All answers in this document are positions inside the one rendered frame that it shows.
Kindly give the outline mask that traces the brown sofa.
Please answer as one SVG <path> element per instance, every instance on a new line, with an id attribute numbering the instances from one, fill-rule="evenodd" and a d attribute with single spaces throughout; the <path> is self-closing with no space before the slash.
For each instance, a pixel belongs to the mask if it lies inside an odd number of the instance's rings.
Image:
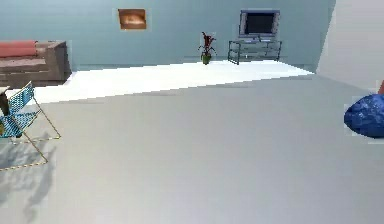
<path id="1" fill-rule="evenodd" d="M 36 87 L 64 84 L 71 75 L 65 41 L 37 41 L 35 56 L 0 57 L 0 86 L 19 89 L 29 81 Z"/>

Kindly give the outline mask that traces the blue beanbag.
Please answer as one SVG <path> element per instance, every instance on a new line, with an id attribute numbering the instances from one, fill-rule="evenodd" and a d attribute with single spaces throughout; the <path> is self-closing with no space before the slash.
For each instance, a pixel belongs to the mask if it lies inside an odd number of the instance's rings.
<path id="1" fill-rule="evenodd" d="M 371 94 L 356 101 L 345 111 L 344 124 L 357 134 L 384 139 L 384 94 Z"/>

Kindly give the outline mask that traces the brown framed wall picture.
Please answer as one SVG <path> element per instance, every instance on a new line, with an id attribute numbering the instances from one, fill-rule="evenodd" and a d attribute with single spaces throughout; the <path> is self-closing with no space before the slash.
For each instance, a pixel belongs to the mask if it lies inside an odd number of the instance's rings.
<path id="1" fill-rule="evenodd" d="M 123 30 L 146 28 L 146 12 L 144 9 L 119 9 L 118 17 L 120 28 Z"/>

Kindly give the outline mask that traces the red sofa cushion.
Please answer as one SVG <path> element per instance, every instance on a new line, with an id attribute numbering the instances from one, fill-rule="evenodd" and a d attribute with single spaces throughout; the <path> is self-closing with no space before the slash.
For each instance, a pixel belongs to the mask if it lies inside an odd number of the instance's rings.
<path id="1" fill-rule="evenodd" d="M 35 56 L 37 54 L 34 40 L 0 42 L 0 57 Z"/>

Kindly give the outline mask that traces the glass television stand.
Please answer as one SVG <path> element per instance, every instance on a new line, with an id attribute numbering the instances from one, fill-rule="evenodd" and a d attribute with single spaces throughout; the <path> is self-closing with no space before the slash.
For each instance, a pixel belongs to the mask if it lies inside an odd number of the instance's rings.
<path id="1" fill-rule="evenodd" d="M 279 40 L 235 40 L 229 42 L 227 60 L 236 65 L 241 62 L 274 60 L 279 61 L 282 42 Z"/>

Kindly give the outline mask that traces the red houseplant in green pot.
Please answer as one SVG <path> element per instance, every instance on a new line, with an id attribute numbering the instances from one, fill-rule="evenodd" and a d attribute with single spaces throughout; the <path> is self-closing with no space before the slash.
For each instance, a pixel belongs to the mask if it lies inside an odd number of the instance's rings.
<path id="1" fill-rule="evenodd" d="M 215 38 L 211 35 L 207 35 L 205 32 L 203 32 L 202 35 L 204 39 L 204 44 L 200 45 L 198 49 L 202 50 L 200 55 L 202 63 L 204 65 L 208 65 L 212 58 L 211 52 L 216 52 L 216 50 L 212 47 L 212 43 Z"/>

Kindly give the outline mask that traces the grey television set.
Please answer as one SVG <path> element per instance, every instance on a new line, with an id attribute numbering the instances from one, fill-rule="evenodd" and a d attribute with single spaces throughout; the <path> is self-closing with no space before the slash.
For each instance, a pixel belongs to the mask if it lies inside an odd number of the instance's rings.
<path id="1" fill-rule="evenodd" d="M 274 37 L 278 33 L 280 11 L 277 9 L 242 9 L 239 37 Z"/>

